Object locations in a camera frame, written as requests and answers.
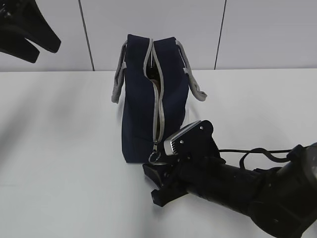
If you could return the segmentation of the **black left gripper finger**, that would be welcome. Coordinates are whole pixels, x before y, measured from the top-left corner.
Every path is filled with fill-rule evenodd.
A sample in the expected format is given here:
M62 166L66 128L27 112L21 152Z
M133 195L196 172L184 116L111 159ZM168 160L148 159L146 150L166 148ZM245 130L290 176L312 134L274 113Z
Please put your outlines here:
M38 42L39 33L19 29L0 29L0 52L35 63L39 56L39 50L28 40Z
M51 53L57 53L61 40L45 20L35 0L26 1L23 17L32 41Z

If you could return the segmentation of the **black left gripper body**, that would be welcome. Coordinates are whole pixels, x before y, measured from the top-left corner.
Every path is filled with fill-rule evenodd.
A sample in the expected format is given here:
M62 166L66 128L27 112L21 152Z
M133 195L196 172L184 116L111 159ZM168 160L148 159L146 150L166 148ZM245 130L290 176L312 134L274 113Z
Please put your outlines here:
M35 0L0 1L1 37L37 37L37 3Z

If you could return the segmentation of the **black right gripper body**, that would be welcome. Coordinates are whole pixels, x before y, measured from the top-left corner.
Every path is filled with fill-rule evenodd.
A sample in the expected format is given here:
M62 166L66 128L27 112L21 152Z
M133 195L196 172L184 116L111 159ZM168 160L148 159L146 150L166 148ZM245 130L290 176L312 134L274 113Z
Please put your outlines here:
M162 165L175 165L176 186L201 198L227 197L227 164L221 157L204 157L194 160L190 157L161 156Z

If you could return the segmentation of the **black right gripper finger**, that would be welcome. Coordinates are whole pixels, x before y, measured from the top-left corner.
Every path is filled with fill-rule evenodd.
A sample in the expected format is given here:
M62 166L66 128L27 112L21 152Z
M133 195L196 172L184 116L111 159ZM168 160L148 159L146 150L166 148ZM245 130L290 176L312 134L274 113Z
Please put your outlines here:
M187 194L188 192L179 186L163 187L151 192L153 203L158 206L165 206L167 203Z
M158 189L175 189L175 165L143 164L143 171Z

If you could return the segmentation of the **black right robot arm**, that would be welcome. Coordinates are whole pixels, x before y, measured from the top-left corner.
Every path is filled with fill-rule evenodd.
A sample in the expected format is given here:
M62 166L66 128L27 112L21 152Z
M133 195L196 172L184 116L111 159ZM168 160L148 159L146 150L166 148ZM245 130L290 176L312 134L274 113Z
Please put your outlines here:
M226 164L212 147L206 155L174 156L143 170L157 185L155 205L191 193L248 216L273 237L300 238L317 219L317 146L297 145L286 160L283 167L250 171Z

